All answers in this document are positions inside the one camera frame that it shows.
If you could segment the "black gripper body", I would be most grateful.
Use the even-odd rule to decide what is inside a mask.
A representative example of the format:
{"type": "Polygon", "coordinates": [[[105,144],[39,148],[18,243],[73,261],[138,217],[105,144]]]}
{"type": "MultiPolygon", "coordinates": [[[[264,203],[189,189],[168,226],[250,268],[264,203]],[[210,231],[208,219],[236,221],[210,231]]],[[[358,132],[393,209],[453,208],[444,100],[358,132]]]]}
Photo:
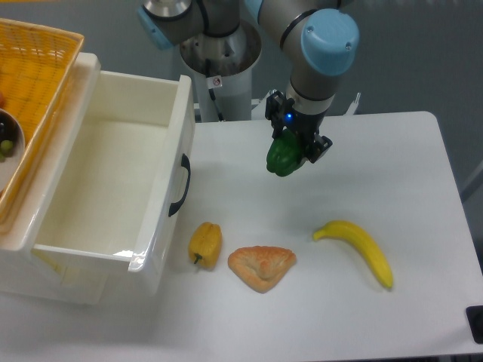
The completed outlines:
{"type": "Polygon", "coordinates": [[[297,111],[294,108],[294,100],[288,99],[285,106],[284,129],[290,130],[304,142],[308,142],[314,133],[319,132],[323,113],[314,115],[297,111]]]}

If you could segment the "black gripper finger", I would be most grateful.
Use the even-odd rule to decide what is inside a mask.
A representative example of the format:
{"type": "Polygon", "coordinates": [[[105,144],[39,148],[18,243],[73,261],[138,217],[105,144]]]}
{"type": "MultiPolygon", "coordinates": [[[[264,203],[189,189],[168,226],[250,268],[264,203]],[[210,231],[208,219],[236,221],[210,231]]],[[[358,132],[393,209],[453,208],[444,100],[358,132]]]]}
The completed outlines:
{"type": "Polygon", "coordinates": [[[333,142],[326,136],[314,133],[304,146],[304,157],[312,164],[317,162],[332,147],[333,142]]]}
{"type": "Polygon", "coordinates": [[[285,95],[279,90],[271,90],[266,98],[265,118],[271,122],[273,138],[279,138],[284,129],[286,102],[285,95]]]}

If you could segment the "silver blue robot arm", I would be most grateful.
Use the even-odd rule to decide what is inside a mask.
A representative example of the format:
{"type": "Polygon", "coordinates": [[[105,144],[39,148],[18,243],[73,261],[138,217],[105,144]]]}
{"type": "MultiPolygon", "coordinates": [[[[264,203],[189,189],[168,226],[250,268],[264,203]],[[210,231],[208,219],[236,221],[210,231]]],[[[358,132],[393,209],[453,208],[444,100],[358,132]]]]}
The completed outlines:
{"type": "Polygon", "coordinates": [[[275,142],[287,144],[294,165],[314,163],[331,147],[319,132],[340,78],[359,43],[355,21],[341,1],[248,1],[253,23],[243,21],[239,1],[144,1],[137,16],[153,44],[178,47],[184,63],[205,77],[209,90],[240,75],[260,57],[262,28],[289,58],[286,91],[266,101],[275,142]]]}

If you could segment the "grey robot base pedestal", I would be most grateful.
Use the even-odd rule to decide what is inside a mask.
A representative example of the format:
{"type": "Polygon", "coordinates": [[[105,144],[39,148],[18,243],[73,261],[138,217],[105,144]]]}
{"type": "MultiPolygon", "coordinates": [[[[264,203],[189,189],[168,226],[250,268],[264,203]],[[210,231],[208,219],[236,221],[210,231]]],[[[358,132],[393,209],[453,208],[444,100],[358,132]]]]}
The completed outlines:
{"type": "Polygon", "coordinates": [[[181,44],[202,122],[251,119],[252,70],[260,54],[260,35],[245,20],[226,37],[199,34],[181,44]]]}

